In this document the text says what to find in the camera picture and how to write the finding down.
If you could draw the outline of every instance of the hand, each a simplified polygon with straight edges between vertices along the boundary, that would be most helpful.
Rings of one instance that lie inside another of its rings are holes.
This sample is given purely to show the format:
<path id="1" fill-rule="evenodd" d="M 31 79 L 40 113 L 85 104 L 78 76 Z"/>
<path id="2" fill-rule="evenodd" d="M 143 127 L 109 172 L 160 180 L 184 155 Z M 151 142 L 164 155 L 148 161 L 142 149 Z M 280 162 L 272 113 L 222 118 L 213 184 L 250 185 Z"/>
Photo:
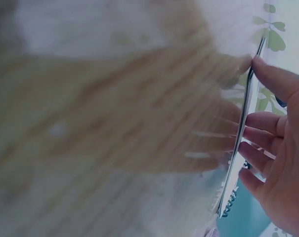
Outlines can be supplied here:
<path id="1" fill-rule="evenodd" d="M 239 152 L 266 181 L 246 169 L 240 172 L 240 178 L 272 222 L 299 237 L 299 76 L 259 58 L 253 60 L 253 68 L 262 84 L 288 104 L 288 115 L 259 112 L 247 117 L 244 137 L 275 159 L 241 143 Z"/>

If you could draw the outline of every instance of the green leaf pattern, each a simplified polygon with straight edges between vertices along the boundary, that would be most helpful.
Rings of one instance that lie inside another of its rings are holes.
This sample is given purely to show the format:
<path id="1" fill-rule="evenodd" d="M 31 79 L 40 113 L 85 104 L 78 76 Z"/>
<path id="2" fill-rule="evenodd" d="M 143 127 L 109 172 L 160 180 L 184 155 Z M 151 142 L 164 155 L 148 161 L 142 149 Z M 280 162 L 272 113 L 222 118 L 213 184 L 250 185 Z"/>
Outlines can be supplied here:
<path id="1" fill-rule="evenodd" d="M 263 5 L 263 10 L 270 14 L 274 14 L 277 9 L 274 5 L 266 3 Z M 258 29 L 252 35 L 253 42 L 258 43 L 261 37 L 266 35 L 268 38 L 267 48 L 271 49 L 273 52 L 284 51 L 286 49 L 286 44 L 278 33 L 286 31 L 285 23 L 281 21 L 270 23 L 258 16 L 253 17 L 253 23 L 255 25 L 263 25 L 263 28 Z M 274 94 L 263 86 L 259 88 L 256 111 L 269 111 L 278 115 L 285 115 L 287 113 L 286 109 L 278 104 Z"/>
<path id="2" fill-rule="evenodd" d="M 274 14 L 276 12 L 275 6 L 267 3 L 263 5 L 263 10 L 270 14 Z M 286 44 L 277 32 L 285 32 L 286 24 L 281 21 L 270 23 L 258 16 L 253 17 L 253 23 L 255 25 L 264 26 L 263 28 L 254 32 L 252 35 L 253 42 L 259 42 L 260 38 L 263 35 L 266 35 L 268 37 L 268 48 L 270 48 L 273 52 L 284 51 L 286 49 Z"/>

